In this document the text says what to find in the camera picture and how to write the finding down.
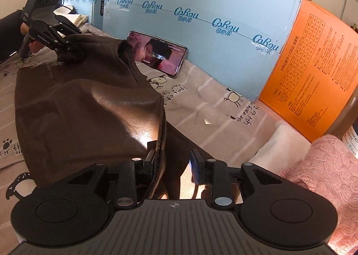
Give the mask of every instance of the pink sweater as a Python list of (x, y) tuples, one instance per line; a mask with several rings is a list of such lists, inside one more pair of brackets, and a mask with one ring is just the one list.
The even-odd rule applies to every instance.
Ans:
[(328, 199), (338, 212), (328, 245), (339, 255), (358, 249), (358, 159), (332, 135), (312, 143), (306, 158), (281, 176)]

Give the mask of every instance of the orange cardboard box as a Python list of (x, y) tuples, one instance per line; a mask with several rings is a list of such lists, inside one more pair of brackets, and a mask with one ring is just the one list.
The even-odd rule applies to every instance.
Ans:
[(358, 84), (357, 50), (355, 31), (302, 0), (260, 100), (314, 141), (334, 122)]

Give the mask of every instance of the phone screen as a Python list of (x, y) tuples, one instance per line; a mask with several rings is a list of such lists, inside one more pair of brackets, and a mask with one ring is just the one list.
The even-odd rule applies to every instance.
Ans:
[(127, 41), (134, 48), (134, 59), (175, 77), (186, 54), (186, 47), (144, 33), (131, 31)]

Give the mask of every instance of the black sleeve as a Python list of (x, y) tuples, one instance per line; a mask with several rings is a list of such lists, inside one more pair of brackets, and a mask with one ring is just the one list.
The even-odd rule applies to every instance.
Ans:
[(24, 40), (20, 32), (21, 14), (22, 10), (19, 10), (0, 19), (0, 62), (5, 61), (17, 51)]

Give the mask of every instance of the human hand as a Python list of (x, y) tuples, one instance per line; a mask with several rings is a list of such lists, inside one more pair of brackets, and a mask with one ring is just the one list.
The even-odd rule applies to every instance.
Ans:
[[(22, 23), (22, 25), (20, 27), (20, 31), (21, 31), (21, 34), (26, 35), (27, 32), (29, 31), (29, 26), (26, 25), (25, 23)], [(37, 53), (42, 48), (44, 48), (45, 45), (40, 43), (39, 41), (33, 41), (32, 43), (29, 44), (29, 47), (30, 47), (30, 50), (32, 53)]]

